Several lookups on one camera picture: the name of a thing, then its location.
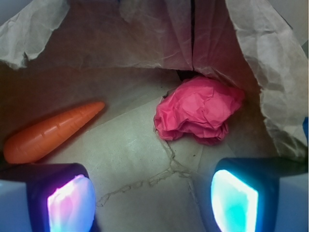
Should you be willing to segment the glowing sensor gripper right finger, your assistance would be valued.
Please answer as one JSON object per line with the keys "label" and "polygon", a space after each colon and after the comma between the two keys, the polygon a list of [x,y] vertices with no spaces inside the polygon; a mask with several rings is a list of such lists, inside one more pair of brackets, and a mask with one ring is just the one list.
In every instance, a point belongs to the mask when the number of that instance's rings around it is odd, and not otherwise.
{"label": "glowing sensor gripper right finger", "polygon": [[222,232],[307,232],[308,165],[284,158],[224,158],[211,180]]}

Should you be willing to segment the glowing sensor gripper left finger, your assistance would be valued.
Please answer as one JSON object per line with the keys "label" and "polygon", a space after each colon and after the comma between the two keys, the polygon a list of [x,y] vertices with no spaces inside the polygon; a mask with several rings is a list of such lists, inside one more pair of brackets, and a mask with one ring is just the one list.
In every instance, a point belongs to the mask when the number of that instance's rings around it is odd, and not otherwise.
{"label": "glowing sensor gripper left finger", "polygon": [[0,172],[2,232],[89,232],[95,211],[95,189],[81,164],[22,164]]}

